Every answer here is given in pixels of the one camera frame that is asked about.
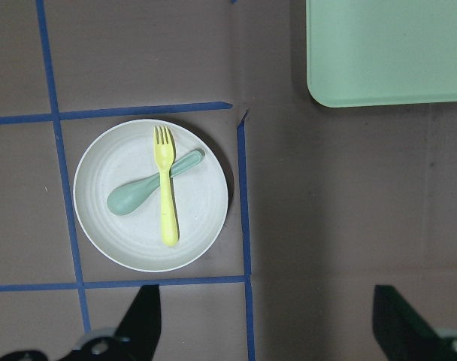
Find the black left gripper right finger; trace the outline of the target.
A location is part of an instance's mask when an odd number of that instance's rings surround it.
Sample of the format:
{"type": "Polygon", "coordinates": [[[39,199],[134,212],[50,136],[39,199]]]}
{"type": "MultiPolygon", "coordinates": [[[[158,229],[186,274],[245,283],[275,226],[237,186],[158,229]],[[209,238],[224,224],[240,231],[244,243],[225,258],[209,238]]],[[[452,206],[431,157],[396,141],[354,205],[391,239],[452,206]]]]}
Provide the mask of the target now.
{"type": "Polygon", "coordinates": [[[434,329],[390,285],[374,287],[372,332],[388,360],[457,360],[457,332],[434,329]]]}

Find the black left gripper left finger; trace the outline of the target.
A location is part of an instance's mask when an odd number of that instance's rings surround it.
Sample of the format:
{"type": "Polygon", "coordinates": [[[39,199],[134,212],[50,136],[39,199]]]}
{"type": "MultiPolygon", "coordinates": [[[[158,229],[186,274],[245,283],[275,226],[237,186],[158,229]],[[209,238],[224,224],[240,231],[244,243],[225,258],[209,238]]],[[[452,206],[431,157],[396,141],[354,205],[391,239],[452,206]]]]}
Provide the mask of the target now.
{"type": "Polygon", "coordinates": [[[159,286],[142,286],[112,336],[93,338],[64,360],[151,360],[162,331],[159,286]]]}

